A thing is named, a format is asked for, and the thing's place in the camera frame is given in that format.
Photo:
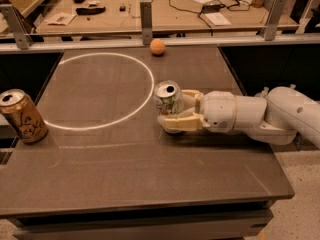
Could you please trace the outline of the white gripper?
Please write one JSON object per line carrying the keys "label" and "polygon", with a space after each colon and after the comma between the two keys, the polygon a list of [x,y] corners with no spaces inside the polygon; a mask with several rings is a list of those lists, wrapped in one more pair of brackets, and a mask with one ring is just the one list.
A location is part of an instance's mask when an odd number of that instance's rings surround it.
{"label": "white gripper", "polygon": [[203,94],[199,90],[182,91],[184,107],[199,110],[200,114],[158,117],[159,124],[167,132],[193,132],[203,127],[210,132],[228,133],[232,130],[236,118],[236,99],[230,92],[212,91]]}

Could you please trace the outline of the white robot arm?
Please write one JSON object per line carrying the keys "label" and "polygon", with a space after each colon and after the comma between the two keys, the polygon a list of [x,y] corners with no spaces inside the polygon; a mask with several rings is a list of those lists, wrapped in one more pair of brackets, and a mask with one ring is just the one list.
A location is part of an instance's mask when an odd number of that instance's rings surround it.
{"label": "white robot arm", "polygon": [[169,133],[205,129],[287,145],[300,134],[320,148],[320,104],[292,87],[266,88],[256,96],[198,90],[176,91],[168,84],[155,92],[161,99],[158,122]]}

